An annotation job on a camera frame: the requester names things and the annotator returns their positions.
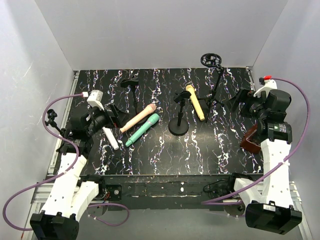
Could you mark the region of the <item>yellow microphone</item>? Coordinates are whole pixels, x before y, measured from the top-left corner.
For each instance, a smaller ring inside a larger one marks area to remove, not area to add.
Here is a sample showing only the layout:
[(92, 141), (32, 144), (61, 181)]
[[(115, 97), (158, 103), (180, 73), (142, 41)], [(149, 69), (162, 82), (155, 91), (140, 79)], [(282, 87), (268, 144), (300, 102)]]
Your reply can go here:
[(205, 120), (205, 115), (204, 115), (204, 112), (201, 108), (201, 105), (198, 101), (198, 98), (196, 96), (196, 93), (195, 93), (195, 89), (192, 85), (187, 85), (185, 87), (185, 90), (190, 92), (190, 100), (192, 102), (192, 105), (197, 113), (197, 116), (199, 118), (200, 121), (204, 121)]

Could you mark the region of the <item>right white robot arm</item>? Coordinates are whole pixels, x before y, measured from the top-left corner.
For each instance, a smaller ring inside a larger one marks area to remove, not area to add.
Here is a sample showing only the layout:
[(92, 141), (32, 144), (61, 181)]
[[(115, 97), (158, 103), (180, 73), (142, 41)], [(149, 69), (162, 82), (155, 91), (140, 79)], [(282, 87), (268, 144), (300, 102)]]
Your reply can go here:
[(229, 179), (231, 190), (245, 206), (245, 222), (250, 228), (285, 235), (302, 222), (302, 213), (294, 208), (290, 193), (289, 155), (292, 127), (285, 122), (292, 101), (285, 91), (263, 90), (259, 97), (248, 89), (240, 89), (227, 106), (235, 111), (240, 103), (243, 117), (255, 118), (256, 134), (263, 156), (263, 190), (252, 186), (253, 180), (234, 173)]

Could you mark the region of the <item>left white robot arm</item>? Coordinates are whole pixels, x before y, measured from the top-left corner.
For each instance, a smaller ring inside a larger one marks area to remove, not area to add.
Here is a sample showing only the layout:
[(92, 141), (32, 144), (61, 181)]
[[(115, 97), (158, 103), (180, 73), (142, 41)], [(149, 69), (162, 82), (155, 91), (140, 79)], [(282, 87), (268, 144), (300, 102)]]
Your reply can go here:
[(113, 188), (106, 185), (103, 177), (80, 176), (93, 147), (93, 135), (113, 126), (101, 103), (95, 100), (90, 105), (88, 113), (71, 120), (69, 127), (59, 131), (64, 140), (57, 149), (61, 156), (58, 178), (42, 209), (30, 219), (39, 240), (75, 240), (79, 221), (91, 201), (104, 205), (112, 195)]

